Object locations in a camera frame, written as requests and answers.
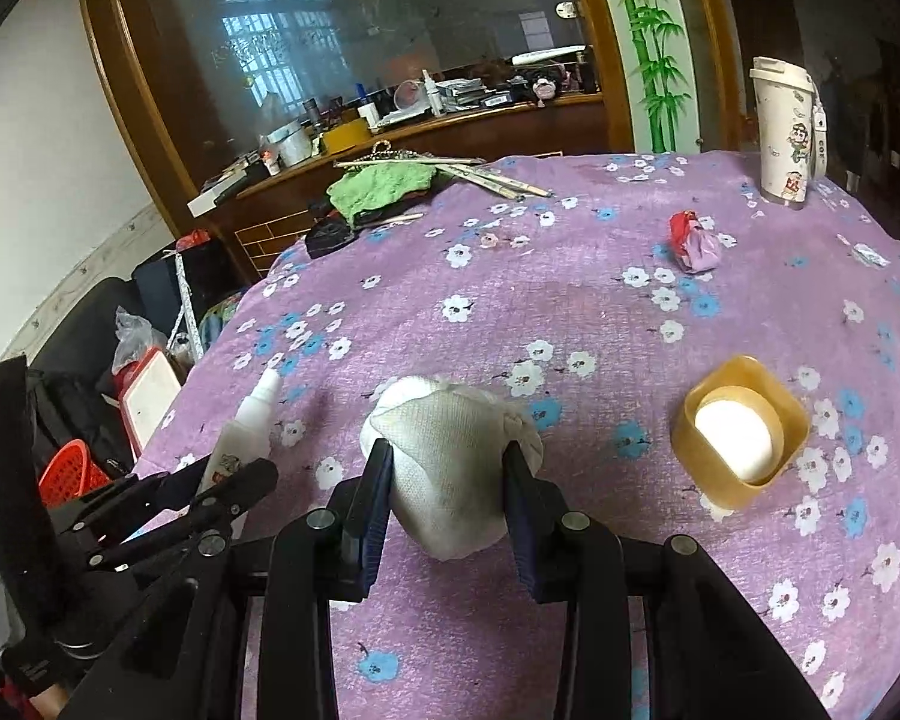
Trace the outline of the white spray bottle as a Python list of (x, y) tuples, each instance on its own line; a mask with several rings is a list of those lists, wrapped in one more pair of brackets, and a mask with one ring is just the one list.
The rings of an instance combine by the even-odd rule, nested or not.
[(199, 481), (198, 493), (219, 488), (258, 458), (269, 457), (272, 413), (278, 403), (281, 378), (268, 367), (240, 401), (235, 415), (224, 422)]

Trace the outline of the white sock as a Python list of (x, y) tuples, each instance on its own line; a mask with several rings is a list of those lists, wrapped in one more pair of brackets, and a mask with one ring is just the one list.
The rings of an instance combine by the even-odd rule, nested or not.
[(507, 533), (502, 456), (515, 444), (530, 472), (544, 460), (530, 413), (513, 401), (450, 380), (408, 376), (379, 393), (359, 444), (393, 449), (390, 505), (403, 530), (437, 561), (486, 550)]

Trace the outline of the red pink wrapper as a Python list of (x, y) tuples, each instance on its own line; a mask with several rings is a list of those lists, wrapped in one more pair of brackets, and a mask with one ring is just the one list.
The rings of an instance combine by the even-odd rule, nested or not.
[(668, 224), (671, 250), (686, 273), (702, 275), (720, 265), (724, 248), (717, 236), (702, 226), (694, 211), (674, 213)]

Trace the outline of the red plastic mesh basket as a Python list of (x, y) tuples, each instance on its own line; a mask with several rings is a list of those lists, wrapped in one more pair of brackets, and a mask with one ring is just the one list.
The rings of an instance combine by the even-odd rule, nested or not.
[(98, 468), (84, 440), (69, 440), (50, 460), (38, 480), (38, 494), (46, 509), (56, 509), (110, 483)]

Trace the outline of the red framed white board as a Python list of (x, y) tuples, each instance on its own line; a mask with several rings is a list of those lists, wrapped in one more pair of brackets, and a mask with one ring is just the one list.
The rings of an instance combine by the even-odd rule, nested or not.
[(137, 361), (119, 394), (119, 412), (134, 460), (164, 424), (182, 381), (164, 349), (151, 348)]

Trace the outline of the black leather sofa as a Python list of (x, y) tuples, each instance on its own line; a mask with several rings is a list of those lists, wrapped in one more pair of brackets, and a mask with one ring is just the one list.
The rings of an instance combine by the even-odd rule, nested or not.
[(32, 491), (56, 452), (84, 440), (105, 475), (134, 465), (118, 408), (112, 362), (115, 309), (131, 314), (136, 288), (107, 278), (69, 312), (34, 362), (0, 362), (0, 663), (27, 637), (35, 658), (67, 650), (99, 656), (119, 618), (100, 574), (76, 554), (80, 536), (57, 535)]

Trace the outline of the clear plastic bag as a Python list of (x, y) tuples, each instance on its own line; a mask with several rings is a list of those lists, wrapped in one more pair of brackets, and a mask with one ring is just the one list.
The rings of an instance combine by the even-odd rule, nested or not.
[(119, 305), (115, 309), (116, 348), (113, 353), (112, 374), (116, 376), (125, 367), (141, 361), (149, 349), (164, 349), (167, 337), (159, 332), (146, 317), (131, 314)]

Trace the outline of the purple floral tablecloth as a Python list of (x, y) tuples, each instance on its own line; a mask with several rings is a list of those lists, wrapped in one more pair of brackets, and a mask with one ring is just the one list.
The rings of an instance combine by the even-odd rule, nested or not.
[[(359, 473), (382, 388), (424, 376), (525, 408), (543, 470), (611, 530), (696, 538), (777, 635), (832, 717), (865, 718), (900, 675), (900, 242), (835, 185), (800, 210), (761, 199), (749, 154), (510, 158), (554, 192), (514, 205), (457, 184), (406, 226), (312, 260), (291, 247), (191, 371), (139, 471), (209, 454), (265, 369), (283, 388), (281, 479), (251, 511), (271, 535)], [(686, 273), (671, 216), (722, 260)], [(889, 260), (852, 255), (866, 244)], [(740, 512), (670, 449), (686, 392), (736, 355), (808, 411), (785, 473)]]

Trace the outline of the black small pouch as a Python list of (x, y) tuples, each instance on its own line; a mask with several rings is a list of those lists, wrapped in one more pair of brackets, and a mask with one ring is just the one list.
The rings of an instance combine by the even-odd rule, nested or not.
[(343, 216), (326, 216), (305, 234), (305, 249), (312, 260), (317, 260), (344, 249), (358, 237), (356, 229)]

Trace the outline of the wooden brick pattern counter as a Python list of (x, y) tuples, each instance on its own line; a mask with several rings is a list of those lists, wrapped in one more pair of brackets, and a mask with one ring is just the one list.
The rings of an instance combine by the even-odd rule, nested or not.
[(486, 167), (510, 156), (611, 153), (633, 146), (629, 117), (600, 94), (564, 94), (544, 106), (521, 103), (427, 117), (343, 153), (284, 169), (210, 206), (193, 226), (219, 239), (238, 273), (255, 281), (276, 260), (279, 245), (301, 238), (315, 224), (313, 208), (354, 163), (404, 158), (439, 167)]

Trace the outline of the green cloth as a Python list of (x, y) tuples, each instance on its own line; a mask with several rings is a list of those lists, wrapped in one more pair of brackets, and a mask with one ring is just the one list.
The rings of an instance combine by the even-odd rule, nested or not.
[(361, 213), (379, 211), (406, 195), (427, 192), (437, 169), (429, 164), (390, 161), (348, 172), (326, 189), (331, 203), (347, 221)]

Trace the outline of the bundle of chopsticks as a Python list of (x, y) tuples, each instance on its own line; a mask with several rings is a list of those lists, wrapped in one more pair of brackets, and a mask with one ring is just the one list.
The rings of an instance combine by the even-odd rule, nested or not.
[(528, 184), (515, 177), (504, 176), (486, 166), (481, 158), (447, 158), (430, 153), (418, 153), (412, 149), (395, 148), (388, 140), (374, 143), (370, 153), (352, 160), (336, 160), (334, 167), (343, 171), (361, 171), (370, 166), (386, 164), (417, 164), (433, 167), (439, 174), (466, 182), (507, 200), (552, 199), (549, 188)]

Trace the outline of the small foil wrapper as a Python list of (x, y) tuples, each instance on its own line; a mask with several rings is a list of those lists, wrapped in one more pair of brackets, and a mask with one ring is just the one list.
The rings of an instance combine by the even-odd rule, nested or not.
[(852, 245), (852, 255), (860, 263), (865, 263), (866, 266), (871, 266), (871, 268), (886, 268), (889, 265), (889, 260), (878, 254), (876, 250), (871, 249), (870, 245)]

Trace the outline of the white cartoon tumbler cup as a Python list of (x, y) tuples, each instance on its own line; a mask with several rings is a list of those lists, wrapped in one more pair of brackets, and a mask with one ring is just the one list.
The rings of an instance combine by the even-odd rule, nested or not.
[(809, 71), (754, 57), (749, 69), (758, 114), (759, 188), (766, 199), (803, 206), (827, 171), (827, 114)]

